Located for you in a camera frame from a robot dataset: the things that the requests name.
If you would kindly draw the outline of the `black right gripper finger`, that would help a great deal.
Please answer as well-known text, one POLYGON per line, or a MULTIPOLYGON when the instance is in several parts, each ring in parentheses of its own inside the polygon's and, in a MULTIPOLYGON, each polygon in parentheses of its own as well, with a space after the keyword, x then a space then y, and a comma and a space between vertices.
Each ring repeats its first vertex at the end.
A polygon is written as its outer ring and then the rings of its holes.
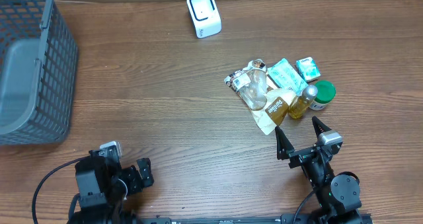
POLYGON ((277 159, 289 159, 289 155, 295 151, 293 145, 279 126, 275 127, 275 134, 277 141, 277 159))
POLYGON ((328 131, 331 131, 331 129, 326 126, 322 121, 320 121, 316 116, 312 117, 312 123, 317 138, 324 137, 327 135, 328 131))

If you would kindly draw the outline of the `clear bottle with silver cap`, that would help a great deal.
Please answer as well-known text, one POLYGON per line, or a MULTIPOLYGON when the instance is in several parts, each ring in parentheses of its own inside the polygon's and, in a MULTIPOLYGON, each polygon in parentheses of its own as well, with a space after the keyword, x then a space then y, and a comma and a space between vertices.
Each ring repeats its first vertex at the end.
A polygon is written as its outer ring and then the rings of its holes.
POLYGON ((299 119, 304 115, 306 109, 311 105, 318 94, 318 88, 315 85, 308 85, 301 94, 297 96, 290 105, 288 114, 293 119, 299 119))

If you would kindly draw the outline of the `green lid white jar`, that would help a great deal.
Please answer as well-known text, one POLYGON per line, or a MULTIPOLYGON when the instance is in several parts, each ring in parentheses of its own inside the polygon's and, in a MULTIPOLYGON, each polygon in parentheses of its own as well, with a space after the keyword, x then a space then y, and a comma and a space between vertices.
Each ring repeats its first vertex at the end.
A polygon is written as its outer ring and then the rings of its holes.
POLYGON ((335 98, 336 88, 330 81, 319 81, 315 86, 318 93, 309 107, 312 110, 322 110, 335 98))

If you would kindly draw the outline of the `brown Pantree pouch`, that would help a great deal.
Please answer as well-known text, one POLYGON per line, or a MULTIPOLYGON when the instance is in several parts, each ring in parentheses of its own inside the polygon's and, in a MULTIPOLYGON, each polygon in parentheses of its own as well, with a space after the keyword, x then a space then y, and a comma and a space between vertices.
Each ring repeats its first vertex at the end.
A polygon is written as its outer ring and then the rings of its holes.
POLYGON ((257 126, 265 135, 269 135, 279 126, 292 104, 294 91, 271 87, 266 72, 254 70, 248 72, 251 83, 242 87, 239 96, 248 106, 257 126))

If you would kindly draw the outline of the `small green tissue packet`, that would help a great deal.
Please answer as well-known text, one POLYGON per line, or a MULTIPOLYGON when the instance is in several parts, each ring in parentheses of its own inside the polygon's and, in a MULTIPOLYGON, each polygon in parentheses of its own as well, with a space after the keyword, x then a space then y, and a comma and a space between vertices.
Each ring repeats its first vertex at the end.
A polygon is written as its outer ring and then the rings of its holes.
POLYGON ((306 82, 317 80, 321 76, 319 68, 312 57, 297 60, 295 66, 299 71, 299 75, 306 82))

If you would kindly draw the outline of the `light green snack packet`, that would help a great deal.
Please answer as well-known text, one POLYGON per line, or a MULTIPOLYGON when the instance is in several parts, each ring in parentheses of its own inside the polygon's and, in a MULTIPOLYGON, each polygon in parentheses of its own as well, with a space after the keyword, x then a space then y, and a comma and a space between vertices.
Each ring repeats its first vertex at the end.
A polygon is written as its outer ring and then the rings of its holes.
POLYGON ((277 87, 294 91, 296 95, 300 95, 303 89, 308 86, 307 82, 285 58, 270 67, 267 72, 277 87))

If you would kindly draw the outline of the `brown white wrapper packet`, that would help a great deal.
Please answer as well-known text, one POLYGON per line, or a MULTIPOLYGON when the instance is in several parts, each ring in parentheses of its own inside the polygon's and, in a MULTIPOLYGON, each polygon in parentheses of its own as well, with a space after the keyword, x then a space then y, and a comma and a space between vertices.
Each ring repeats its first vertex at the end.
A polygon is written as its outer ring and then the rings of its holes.
POLYGON ((248 72, 254 70, 266 72, 266 64, 261 59, 252 60, 246 67, 226 76, 224 83, 237 93, 242 87, 251 83, 252 79, 248 76, 248 72))

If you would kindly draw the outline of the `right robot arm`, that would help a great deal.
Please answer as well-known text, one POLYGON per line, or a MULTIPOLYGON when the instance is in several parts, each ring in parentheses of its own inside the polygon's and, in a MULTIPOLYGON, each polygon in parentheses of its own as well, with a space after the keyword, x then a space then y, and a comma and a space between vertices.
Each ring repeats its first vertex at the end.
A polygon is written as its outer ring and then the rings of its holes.
POLYGON ((300 203, 291 222, 299 223, 363 223, 358 209, 360 200, 360 179, 353 172, 335 174, 330 161, 338 154, 343 137, 326 126, 318 117, 312 117, 317 141, 311 147, 296 150, 283 130, 275 127, 277 159, 289 160, 289 167, 301 167, 312 187, 311 192, 300 203), (315 196, 319 209, 311 212, 306 219, 299 213, 309 199, 315 196))

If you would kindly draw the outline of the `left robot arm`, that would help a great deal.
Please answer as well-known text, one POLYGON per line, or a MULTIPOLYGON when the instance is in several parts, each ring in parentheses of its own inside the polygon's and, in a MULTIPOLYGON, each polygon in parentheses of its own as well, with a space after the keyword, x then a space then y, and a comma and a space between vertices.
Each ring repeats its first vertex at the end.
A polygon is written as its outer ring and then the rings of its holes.
POLYGON ((151 161, 137 160, 137 166, 122 168, 115 146, 92 150, 75 165, 79 193, 69 208, 69 223, 141 223, 123 201, 154 183, 151 161))

